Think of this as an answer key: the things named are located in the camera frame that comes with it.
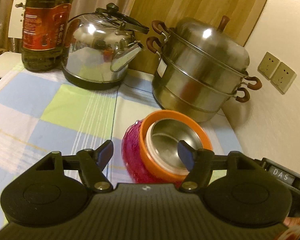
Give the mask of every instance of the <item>plastic bottle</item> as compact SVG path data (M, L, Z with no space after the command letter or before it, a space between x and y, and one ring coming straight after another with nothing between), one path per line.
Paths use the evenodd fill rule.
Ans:
M22 61L40 72L59 67L73 0L27 0L23 23Z

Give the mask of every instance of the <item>orange rim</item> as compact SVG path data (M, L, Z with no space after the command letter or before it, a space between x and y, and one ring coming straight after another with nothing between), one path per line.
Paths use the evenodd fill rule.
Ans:
M163 179L167 182L177 182L177 181L183 181L186 176L182 175L176 175L170 172L165 171L162 169L151 157L151 155L148 152L148 149L145 144L145 138L147 131L151 124L154 122L163 119L163 118L174 118L176 120L179 120L186 125L188 125L192 130L194 130L197 135L200 138L200 141L205 149L212 151L212 145L211 142L205 133L205 131L198 125L194 120L192 120L190 117L181 114L176 111L171 110L159 110L156 112L153 112L149 114L142 122L140 127L140 133L139 133L139 145L140 145L140 157L146 166L147 170L157 178Z

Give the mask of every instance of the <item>wooden panel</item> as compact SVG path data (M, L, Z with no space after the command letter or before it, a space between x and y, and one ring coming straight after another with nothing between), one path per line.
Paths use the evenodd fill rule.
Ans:
M192 17L214 27L223 15L230 18L225 33L244 46L252 32L266 0L135 0L130 16L151 27L153 20L162 20L174 27L183 17ZM149 36L159 36L152 28L148 35L136 33L144 45ZM153 74L158 65L158 56L146 50L129 64L132 69Z

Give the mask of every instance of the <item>kettle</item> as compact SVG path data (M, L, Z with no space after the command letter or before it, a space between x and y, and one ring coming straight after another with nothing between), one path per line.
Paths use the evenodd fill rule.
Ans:
M62 56L69 82L90 90L115 87L122 82L128 63L144 50L134 32L147 34L149 28L118 10L109 3L106 9L69 20Z

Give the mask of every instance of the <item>wall socket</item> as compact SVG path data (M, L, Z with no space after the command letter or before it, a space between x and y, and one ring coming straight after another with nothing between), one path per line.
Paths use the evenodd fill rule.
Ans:
M281 62L271 78L271 82L284 94L291 86L297 74L285 63Z
M271 79L272 75L279 66L280 60L278 60L271 53L267 52L258 66L258 70L263 73L268 79Z

